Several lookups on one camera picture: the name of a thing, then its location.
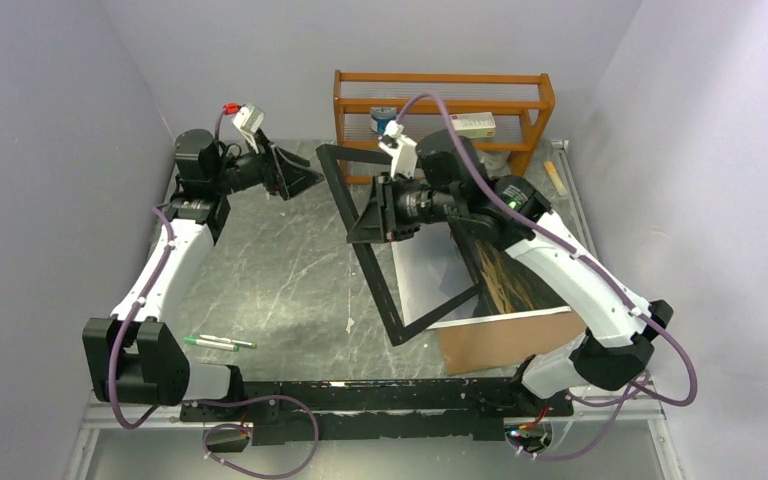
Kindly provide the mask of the black wooden picture frame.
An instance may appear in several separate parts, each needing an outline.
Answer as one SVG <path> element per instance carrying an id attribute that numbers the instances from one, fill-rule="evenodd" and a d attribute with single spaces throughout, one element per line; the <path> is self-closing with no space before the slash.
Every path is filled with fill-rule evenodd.
<path id="1" fill-rule="evenodd" d="M 316 150 L 323 174 L 329 186 L 340 218 L 346 230 L 349 230 L 359 219 L 359 213 L 351 197 L 348 185 L 339 166 L 340 161 L 359 162 L 366 164 L 389 165 L 389 160 L 381 152 L 350 148 L 335 144 L 321 144 Z M 405 325 L 398 314 L 395 301 L 390 293 L 379 262 L 369 243 L 354 244 L 353 250 L 366 284 L 372 294 L 383 326 L 393 346 L 399 346 L 419 335 L 441 320 L 445 315 L 454 311 L 468 300 L 477 296 L 479 284 L 473 284 L 454 298 L 435 307 L 409 325 Z"/>

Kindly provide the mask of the landscape photo print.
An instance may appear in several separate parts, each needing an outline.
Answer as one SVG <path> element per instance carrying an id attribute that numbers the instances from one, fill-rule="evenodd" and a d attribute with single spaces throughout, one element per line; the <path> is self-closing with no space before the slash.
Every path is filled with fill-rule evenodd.
<path id="1" fill-rule="evenodd" d="M 424 226 L 391 247 L 407 326 L 436 314 L 431 329 L 571 311 L 536 274 L 462 227 Z"/>

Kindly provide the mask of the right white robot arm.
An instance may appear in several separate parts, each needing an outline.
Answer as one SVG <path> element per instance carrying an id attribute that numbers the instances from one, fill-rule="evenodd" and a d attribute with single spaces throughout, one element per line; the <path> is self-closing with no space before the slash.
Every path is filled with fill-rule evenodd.
<path id="1" fill-rule="evenodd" d="M 379 138 L 388 171 L 375 177 L 351 244 L 408 240 L 423 225 L 448 223 L 534 273 L 584 322 L 565 345 L 525 363 L 509 392 L 521 414 L 570 387 L 633 386 L 673 311 L 634 293 L 593 257 L 551 202 L 521 176 L 489 177 L 471 142 L 439 131 L 416 142 L 396 126 Z"/>

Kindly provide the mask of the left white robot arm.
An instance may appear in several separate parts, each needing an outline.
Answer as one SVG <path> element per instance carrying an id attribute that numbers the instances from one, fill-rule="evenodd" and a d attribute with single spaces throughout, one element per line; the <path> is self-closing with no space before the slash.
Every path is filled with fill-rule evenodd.
<path id="1" fill-rule="evenodd" d="M 278 147 L 262 131 L 254 140 L 255 146 L 232 156 L 208 130 L 176 138 L 179 189 L 160 211 L 158 242 L 125 298 L 107 317 L 90 319 L 82 333 L 98 400 L 174 406 L 206 399 L 222 420 L 244 411 L 247 395 L 234 385 L 238 369 L 190 361 L 168 323 L 220 237 L 231 194 L 262 187 L 289 200 L 323 180 L 309 161 Z"/>

